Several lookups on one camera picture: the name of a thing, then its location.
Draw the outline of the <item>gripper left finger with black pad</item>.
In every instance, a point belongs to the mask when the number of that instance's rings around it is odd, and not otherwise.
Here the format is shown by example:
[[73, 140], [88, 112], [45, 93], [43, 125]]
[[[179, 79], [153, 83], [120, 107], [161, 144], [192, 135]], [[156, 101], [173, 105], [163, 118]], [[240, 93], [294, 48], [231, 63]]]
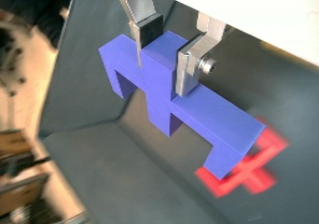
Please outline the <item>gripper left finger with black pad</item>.
[[137, 61], [141, 49], [163, 35], [163, 16], [157, 13], [153, 0], [120, 0], [132, 38], [136, 41]]

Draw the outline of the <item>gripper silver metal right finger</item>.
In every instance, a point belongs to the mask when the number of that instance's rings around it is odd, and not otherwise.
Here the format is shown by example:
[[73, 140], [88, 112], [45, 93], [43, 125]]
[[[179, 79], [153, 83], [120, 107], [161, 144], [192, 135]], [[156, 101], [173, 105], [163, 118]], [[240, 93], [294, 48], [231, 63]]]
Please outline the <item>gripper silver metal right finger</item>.
[[176, 94], [184, 96], [197, 85], [199, 74], [211, 74], [216, 60], [209, 55], [224, 34], [225, 23], [204, 13], [197, 13], [196, 35], [177, 51]]

